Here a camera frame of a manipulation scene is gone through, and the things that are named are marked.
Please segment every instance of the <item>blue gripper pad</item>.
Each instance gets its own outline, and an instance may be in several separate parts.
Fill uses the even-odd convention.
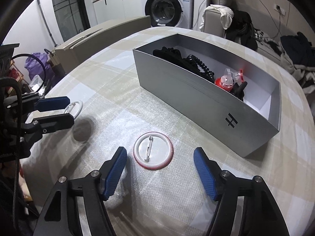
[[[201,179],[202,185],[204,186],[204,190],[206,191],[206,194],[213,200],[216,201],[218,198],[218,192],[215,189],[215,177],[210,172],[209,167],[207,166],[207,163],[202,153],[204,151],[202,148],[198,147],[194,151],[194,163],[195,167],[198,171],[199,177]]]
[[[40,112],[65,109],[70,104],[68,97],[42,98],[34,105],[34,109]]]
[[[105,197],[106,200],[108,200],[108,198],[114,194],[122,171],[126,165],[126,162],[127,151],[124,148],[119,154],[118,158],[116,159],[114,165],[111,168],[111,171],[109,172],[106,178],[105,190],[103,192],[103,196]]]

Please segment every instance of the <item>door frame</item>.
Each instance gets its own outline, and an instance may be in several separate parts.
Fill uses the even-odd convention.
[[[89,29],[91,26],[90,26],[88,14],[86,12],[85,2],[84,0],[77,0],[77,2],[78,2],[78,7],[79,7],[79,13],[82,19],[83,28],[84,30]]]

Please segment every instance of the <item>gray box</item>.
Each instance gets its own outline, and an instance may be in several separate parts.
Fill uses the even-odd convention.
[[[219,78],[224,70],[243,70],[244,102],[215,84],[152,55],[175,48],[193,54]],[[140,86],[205,129],[241,157],[261,147],[280,130],[280,83],[245,59],[216,45],[174,34],[133,50]]]

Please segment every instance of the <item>white cabinet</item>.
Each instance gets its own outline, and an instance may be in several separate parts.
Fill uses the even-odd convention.
[[[94,4],[94,11],[95,11],[95,14],[96,14],[96,20],[97,20],[97,23],[100,24],[100,23],[103,23],[105,22],[107,19],[106,19],[106,5],[105,5],[105,0],[100,0],[100,1],[97,1],[95,2]]]
[[[141,0],[99,0],[94,4],[97,23],[144,16]]]
[[[122,0],[125,10],[125,18],[139,17],[143,15],[141,0]]]
[[[125,11],[123,9],[122,0],[105,0],[107,20],[110,19],[125,19]]]

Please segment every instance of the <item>checkered tablecloth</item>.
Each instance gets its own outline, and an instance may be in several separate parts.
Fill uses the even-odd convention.
[[[205,130],[140,87],[132,49],[182,33],[223,47],[262,68],[281,83],[281,130],[261,150],[241,158]],[[117,235],[203,235],[215,209],[193,163],[201,146],[234,175],[261,175],[284,216],[290,235],[302,235],[315,201],[315,127],[301,87],[284,69],[234,42],[197,31],[158,27],[133,34],[92,56],[58,83],[48,97],[68,96],[84,107],[70,130],[44,135],[23,161],[30,193],[40,209],[60,176],[78,178],[100,168],[118,146],[128,161],[115,194],[105,203]],[[28,121],[51,112],[34,112]],[[174,157],[149,171],[133,157],[137,138],[149,131],[167,135]],[[89,235],[82,199],[82,228]],[[234,235],[241,218],[237,206]]]

